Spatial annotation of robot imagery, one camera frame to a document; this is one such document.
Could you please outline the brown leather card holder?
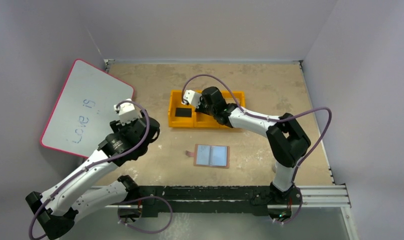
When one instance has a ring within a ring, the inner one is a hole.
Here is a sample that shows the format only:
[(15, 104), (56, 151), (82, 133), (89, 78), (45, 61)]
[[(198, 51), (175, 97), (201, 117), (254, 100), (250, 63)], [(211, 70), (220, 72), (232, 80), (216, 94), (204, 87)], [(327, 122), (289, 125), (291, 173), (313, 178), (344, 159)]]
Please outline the brown leather card holder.
[(195, 144), (194, 150), (186, 150), (185, 155), (193, 158), (196, 167), (228, 169), (230, 165), (230, 146)]

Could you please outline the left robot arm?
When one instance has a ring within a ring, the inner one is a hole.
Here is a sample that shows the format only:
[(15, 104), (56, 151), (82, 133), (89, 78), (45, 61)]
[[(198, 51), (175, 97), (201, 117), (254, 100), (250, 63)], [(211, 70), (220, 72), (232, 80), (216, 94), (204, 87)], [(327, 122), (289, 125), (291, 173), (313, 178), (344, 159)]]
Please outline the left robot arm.
[(143, 156), (159, 136), (160, 124), (154, 118), (138, 118), (126, 125), (110, 122), (112, 133), (91, 156), (54, 187), (31, 192), (26, 202), (50, 240), (65, 235), (76, 222), (110, 204), (139, 198), (139, 186), (128, 175), (96, 191), (89, 189), (102, 177), (127, 161)]

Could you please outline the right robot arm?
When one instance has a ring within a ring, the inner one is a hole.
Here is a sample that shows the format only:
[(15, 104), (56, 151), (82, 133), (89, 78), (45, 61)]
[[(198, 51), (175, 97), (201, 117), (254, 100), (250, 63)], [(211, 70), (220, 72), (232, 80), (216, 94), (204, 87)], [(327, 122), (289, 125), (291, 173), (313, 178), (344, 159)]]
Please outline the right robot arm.
[(270, 116), (247, 110), (238, 101), (228, 103), (215, 86), (201, 93), (186, 90), (183, 102), (213, 117), (222, 126), (248, 130), (267, 138), (276, 160), (271, 191), (284, 196), (294, 187), (297, 162), (305, 156), (311, 141), (292, 114)]

